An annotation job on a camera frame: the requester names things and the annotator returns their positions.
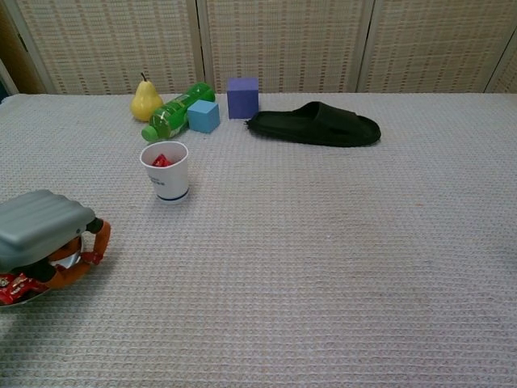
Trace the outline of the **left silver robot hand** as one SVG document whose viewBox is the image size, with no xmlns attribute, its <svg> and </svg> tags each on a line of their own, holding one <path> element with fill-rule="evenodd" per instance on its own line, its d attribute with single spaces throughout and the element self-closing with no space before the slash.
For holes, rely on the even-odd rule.
<svg viewBox="0 0 517 388">
<path fill-rule="evenodd" d="M 73 284 L 92 266 L 81 260 L 59 271 L 49 262 L 78 249 L 105 254 L 111 225 L 94 210 L 42 189 L 0 204 L 0 274 L 24 273 L 50 289 Z"/>
</svg>

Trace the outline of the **round metal plate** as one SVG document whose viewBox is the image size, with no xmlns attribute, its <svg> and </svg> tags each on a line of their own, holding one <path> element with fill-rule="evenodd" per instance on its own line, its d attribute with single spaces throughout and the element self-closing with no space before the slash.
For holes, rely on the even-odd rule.
<svg viewBox="0 0 517 388">
<path fill-rule="evenodd" d="M 73 265 L 75 265 L 77 262 L 80 261 L 80 255 L 82 253 L 82 244 L 83 244 L 83 238 L 80 239 L 80 243 L 78 244 L 78 249 L 76 251 L 74 251 L 71 255 L 63 257 L 60 260 L 50 261 L 49 263 L 56 270 L 59 270 L 59 271 L 62 271 L 62 270 L 65 270 L 65 269 L 68 269 L 68 268 L 72 267 Z M 20 272 L 18 274 L 1 273 L 0 274 L 0 289 L 4 288 L 4 287 L 7 287 L 20 274 L 24 274 L 24 273 L 22 273 L 22 272 Z M 29 302 L 29 301 L 37 298 L 37 297 L 40 297 L 40 296 L 46 294 L 49 291 L 50 291 L 49 288 L 45 292 L 43 292 L 43 293 L 37 293 L 37 292 L 34 292 L 34 291 L 29 291 L 29 292 L 27 292 L 23 296 L 23 298 L 20 300 L 20 302 L 15 303 L 13 305 L 8 305 L 8 306 L 4 306 L 3 304 L 0 304 L 0 309 L 5 309 L 5 308 L 9 308 L 9 307 L 14 307 L 14 306 L 22 305 L 22 304 L 27 303 L 27 302 Z"/>
</svg>

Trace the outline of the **white paper cup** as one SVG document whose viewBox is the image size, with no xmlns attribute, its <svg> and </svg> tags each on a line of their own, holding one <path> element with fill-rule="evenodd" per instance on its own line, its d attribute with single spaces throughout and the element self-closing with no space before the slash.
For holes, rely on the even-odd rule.
<svg viewBox="0 0 517 388">
<path fill-rule="evenodd" d="M 153 167 L 154 159 L 164 154 L 173 165 Z M 178 141 L 160 141 L 146 146 L 140 154 L 141 164 L 158 199 L 168 204 L 184 200 L 189 193 L 188 148 Z"/>
</svg>

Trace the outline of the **yellow pear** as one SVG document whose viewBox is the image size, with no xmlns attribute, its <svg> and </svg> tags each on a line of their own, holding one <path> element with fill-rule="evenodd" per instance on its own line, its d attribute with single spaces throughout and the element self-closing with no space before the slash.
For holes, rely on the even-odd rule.
<svg viewBox="0 0 517 388">
<path fill-rule="evenodd" d="M 154 84 L 141 72 L 142 80 L 137 86 L 130 104 L 133 117 L 141 122 L 148 122 L 154 111 L 164 103 Z"/>
</svg>

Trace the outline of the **brown wooden board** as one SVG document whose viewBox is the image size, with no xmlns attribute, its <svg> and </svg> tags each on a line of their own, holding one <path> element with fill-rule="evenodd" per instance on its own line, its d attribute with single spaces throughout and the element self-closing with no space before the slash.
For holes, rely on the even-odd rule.
<svg viewBox="0 0 517 388">
<path fill-rule="evenodd" d="M 1 1 L 0 59 L 20 93 L 41 94 L 45 92 L 44 85 L 23 45 L 21 35 Z"/>
</svg>

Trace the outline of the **green plastic bottle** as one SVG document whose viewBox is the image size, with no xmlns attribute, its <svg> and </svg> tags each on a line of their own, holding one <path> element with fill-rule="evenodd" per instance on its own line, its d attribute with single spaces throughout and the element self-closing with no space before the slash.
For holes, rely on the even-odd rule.
<svg viewBox="0 0 517 388">
<path fill-rule="evenodd" d="M 215 99 L 215 92 L 208 84 L 196 83 L 184 94 L 157 108 L 141 130 L 141 136 L 150 143 L 175 137 L 186 126 L 187 109 L 192 104 Z"/>
</svg>

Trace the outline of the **woven folding screen panel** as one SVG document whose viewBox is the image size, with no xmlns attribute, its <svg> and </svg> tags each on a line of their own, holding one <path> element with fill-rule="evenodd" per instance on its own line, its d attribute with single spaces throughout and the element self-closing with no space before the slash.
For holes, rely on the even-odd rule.
<svg viewBox="0 0 517 388">
<path fill-rule="evenodd" d="M 195 0 L 0 0 L 45 92 L 163 94 L 204 80 Z"/>
<path fill-rule="evenodd" d="M 491 76 L 485 93 L 517 94 L 517 35 L 513 35 Z"/>
<path fill-rule="evenodd" d="M 195 0 L 204 78 L 224 92 L 356 92 L 376 0 Z"/>
<path fill-rule="evenodd" d="M 517 0 L 372 0 L 356 90 L 482 93 L 517 28 Z"/>
</svg>

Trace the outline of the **light blue cube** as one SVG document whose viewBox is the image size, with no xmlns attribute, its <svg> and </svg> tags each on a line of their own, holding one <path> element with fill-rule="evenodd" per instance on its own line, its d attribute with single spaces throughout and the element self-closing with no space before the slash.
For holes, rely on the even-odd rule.
<svg viewBox="0 0 517 388">
<path fill-rule="evenodd" d="M 219 105 L 215 102 L 198 100 L 187 109 L 190 130 L 212 133 L 220 124 Z"/>
</svg>

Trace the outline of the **purple cube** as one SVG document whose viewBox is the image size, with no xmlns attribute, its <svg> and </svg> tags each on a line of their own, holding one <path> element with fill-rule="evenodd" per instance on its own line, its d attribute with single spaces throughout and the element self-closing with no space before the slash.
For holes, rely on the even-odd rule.
<svg viewBox="0 0 517 388">
<path fill-rule="evenodd" d="M 259 111 L 259 80 L 229 78 L 226 87 L 230 119 L 250 119 Z"/>
</svg>

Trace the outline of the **white woven tablecloth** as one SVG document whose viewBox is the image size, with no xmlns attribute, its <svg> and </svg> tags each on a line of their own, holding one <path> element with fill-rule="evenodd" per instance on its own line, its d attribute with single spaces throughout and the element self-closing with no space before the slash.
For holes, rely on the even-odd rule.
<svg viewBox="0 0 517 388">
<path fill-rule="evenodd" d="M 79 282 L 0 310 L 0 388 L 517 388 L 517 95 L 321 95 L 380 141 L 187 132 L 153 192 L 117 96 L 0 103 L 0 201 L 112 226 Z"/>
</svg>

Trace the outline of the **black slipper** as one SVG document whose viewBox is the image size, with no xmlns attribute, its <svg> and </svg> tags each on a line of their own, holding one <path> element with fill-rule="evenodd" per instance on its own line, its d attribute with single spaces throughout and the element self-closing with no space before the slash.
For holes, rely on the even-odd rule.
<svg viewBox="0 0 517 388">
<path fill-rule="evenodd" d="M 320 101 L 288 112 L 261 111 L 246 125 L 262 137 L 316 146 L 369 146 L 381 138 L 374 120 Z"/>
</svg>

